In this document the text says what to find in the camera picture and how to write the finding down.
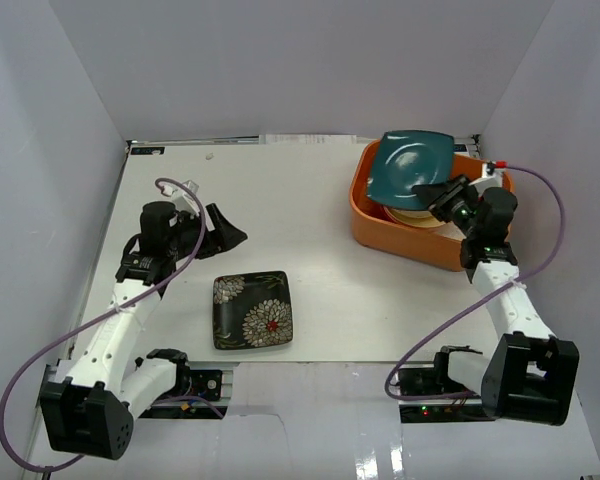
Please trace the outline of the yellow round plate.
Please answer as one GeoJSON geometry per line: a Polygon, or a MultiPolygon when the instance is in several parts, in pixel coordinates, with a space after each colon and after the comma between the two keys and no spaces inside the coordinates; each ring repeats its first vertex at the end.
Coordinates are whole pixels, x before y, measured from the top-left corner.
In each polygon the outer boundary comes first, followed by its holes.
{"type": "Polygon", "coordinates": [[[383,206],[386,215],[394,222],[419,229],[435,229],[444,225],[428,211],[407,211],[383,206]]]}

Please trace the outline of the teal square plate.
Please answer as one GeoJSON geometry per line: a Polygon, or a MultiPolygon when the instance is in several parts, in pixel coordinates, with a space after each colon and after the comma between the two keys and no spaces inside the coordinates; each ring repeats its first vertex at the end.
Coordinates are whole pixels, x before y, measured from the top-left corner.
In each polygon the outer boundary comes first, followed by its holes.
{"type": "Polygon", "coordinates": [[[443,183],[454,161],[454,137],[425,130],[393,130],[380,139],[367,179],[367,197],[382,206],[424,211],[414,186],[443,183]]]}

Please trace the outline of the black floral square plate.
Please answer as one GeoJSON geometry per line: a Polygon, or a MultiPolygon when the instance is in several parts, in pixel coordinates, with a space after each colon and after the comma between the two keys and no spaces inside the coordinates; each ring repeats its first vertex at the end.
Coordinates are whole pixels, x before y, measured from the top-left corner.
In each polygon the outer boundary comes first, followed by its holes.
{"type": "Polygon", "coordinates": [[[294,336],[288,277],[283,271],[224,275],[213,283],[212,329],[217,350],[290,343],[294,336]]]}

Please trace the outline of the cream round plate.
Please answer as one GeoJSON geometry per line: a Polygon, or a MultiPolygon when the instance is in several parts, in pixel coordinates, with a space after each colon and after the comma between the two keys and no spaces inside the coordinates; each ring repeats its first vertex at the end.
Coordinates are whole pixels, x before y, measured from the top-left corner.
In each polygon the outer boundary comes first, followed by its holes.
{"type": "Polygon", "coordinates": [[[452,240],[461,241],[464,239],[462,231],[452,223],[446,223],[435,230],[435,233],[452,240]]]}

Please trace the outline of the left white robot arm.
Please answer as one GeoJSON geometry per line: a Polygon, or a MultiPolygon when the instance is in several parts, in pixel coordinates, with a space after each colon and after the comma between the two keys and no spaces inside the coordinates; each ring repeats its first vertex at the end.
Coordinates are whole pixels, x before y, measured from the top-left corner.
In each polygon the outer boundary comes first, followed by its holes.
{"type": "Polygon", "coordinates": [[[144,205],[140,231],[123,249],[109,318],[99,324],[65,378],[47,383],[40,392],[53,450],[117,460],[145,411],[161,398],[179,399],[189,392],[186,353],[154,349],[128,373],[132,351],[178,265],[224,253],[246,238],[215,204],[199,214],[169,201],[144,205]]]}

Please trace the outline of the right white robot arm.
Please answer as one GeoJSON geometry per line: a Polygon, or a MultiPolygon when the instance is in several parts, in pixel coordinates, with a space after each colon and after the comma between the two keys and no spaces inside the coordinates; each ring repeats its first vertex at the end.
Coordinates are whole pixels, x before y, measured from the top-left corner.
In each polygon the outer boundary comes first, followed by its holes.
{"type": "Polygon", "coordinates": [[[436,219],[462,232],[461,266],[485,298],[499,337],[492,354],[442,347],[434,357],[433,390],[446,399],[470,391],[490,418],[564,424],[579,351],[574,342],[555,336],[526,293],[508,241],[517,198],[500,186],[478,191],[464,175],[413,191],[436,219]]]}

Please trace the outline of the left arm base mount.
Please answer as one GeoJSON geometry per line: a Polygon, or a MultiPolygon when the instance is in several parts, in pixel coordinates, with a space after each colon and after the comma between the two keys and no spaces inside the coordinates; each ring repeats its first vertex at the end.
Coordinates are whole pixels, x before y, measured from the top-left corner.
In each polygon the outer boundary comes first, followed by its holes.
{"type": "Polygon", "coordinates": [[[223,398],[222,370],[192,370],[185,400],[159,403],[145,411],[141,418],[161,420],[220,420],[227,411],[223,398]]]}

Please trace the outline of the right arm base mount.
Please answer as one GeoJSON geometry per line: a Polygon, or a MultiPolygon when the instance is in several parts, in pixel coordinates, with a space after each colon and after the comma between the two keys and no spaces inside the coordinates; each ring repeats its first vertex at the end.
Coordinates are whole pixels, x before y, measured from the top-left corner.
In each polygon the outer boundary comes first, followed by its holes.
{"type": "Polygon", "coordinates": [[[401,423],[447,424],[491,422],[484,412],[479,396],[451,398],[464,392],[460,384],[436,378],[432,363],[415,363],[402,367],[391,380],[391,391],[401,396],[424,397],[424,400],[399,401],[401,423]]]}

